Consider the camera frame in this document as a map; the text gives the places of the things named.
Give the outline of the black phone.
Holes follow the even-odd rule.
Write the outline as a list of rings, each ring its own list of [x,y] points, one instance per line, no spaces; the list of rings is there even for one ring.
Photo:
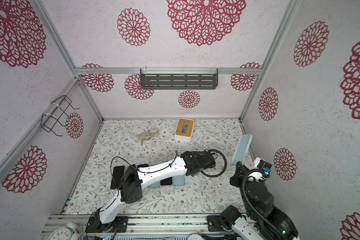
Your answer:
[[[166,178],[160,181],[161,186],[171,186],[173,184],[173,178]]]

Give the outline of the white wooden-top tissue box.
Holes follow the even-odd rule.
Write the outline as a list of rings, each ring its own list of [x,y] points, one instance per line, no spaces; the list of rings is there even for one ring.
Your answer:
[[[194,125],[194,120],[179,119],[175,130],[175,140],[185,143],[191,142]]]

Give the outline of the light blue phone case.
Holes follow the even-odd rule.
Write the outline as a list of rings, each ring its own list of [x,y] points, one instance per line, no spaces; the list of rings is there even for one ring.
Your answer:
[[[161,186],[161,182],[156,182],[148,186],[148,188],[155,189]]]

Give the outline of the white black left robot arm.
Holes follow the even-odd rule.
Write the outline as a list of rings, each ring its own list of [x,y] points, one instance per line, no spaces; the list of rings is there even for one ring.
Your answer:
[[[118,226],[114,222],[117,215],[127,205],[141,200],[145,188],[177,176],[193,177],[199,173],[206,176],[204,170],[216,166],[216,156],[219,154],[217,150],[186,151],[182,154],[175,153],[172,160],[150,167],[138,168],[136,165],[129,165],[120,179],[115,195],[90,215],[85,232],[102,233],[116,229]]]

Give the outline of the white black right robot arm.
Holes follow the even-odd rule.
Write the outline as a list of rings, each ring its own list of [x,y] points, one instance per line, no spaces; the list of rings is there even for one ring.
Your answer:
[[[255,223],[252,227],[236,207],[228,206],[220,214],[224,230],[233,231],[243,240],[300,239],[293,221],[275,206],[275,198],[264,184],[270,178],[271,167],[262,159],[252,169],[236,164],[230,184],[239,188],[246,215]]]

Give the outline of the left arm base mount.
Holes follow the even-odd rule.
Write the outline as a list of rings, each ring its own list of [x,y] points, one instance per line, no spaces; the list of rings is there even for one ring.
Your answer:
[[[89,218],[85,232],[89,233],[125,233],[129,217],[116,217],[111,223],[103,224],[98,215]]]

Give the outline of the aluminium front rail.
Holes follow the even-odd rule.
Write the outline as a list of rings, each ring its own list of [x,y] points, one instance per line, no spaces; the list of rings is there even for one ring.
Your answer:
[[[159,236],[159,235],[186,235],[191,234],[205,234],[212,236],[219,236],[224,234],[232,234],[233,232],[210,232],[208,226],[211,225],[207,221],[207,214],[132,214],[120,215],[127,217],[126,232],[117,233],[117,237],[125,236]],[[53,231],[65,227],[69,222],[78,224],[78,229],[82,232],[83,237],[93,236],[113,236],[113,232],[109,233],[85,233],[88,224],[89,215],[50,215],[45,224],[39,240],[46,240]]]

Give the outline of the clear plastic bag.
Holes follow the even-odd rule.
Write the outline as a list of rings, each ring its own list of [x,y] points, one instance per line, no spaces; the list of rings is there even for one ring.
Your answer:
[[[142,143],[142,142],[145,142],[145,141],[151,140],[152,138],[157,137],[159,134],[160,134],[159,129],[156,129],[156,128],[149,129],[149,130],[144,131],[143,133],[138,134],[137,140]]]

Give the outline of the grey slotted wall shelf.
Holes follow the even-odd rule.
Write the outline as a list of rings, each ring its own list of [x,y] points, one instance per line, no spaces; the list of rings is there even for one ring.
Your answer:
[[[160,71],[140,69],[140,85],[144,90],[215,90],[218,70]]]

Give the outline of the white alarm clock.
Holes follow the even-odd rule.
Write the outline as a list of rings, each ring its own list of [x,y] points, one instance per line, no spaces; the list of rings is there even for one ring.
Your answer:
[[[53,231],[47,240],[78,240],[80,233],[75,222],[69,222],[65,227]]]

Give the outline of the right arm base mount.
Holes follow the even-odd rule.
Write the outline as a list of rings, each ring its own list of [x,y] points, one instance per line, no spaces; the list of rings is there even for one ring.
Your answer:
[[[219,215],[207,216],[208,230],[209,232],[231,231],[232,225],[242,216],[242,213],[236,207],[230,205]]]

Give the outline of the round white gauge dial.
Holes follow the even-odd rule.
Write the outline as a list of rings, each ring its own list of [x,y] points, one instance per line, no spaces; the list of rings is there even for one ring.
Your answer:
[[[188,240],[204,240],[204,238],[198,234],[192,234],[188,237]]]

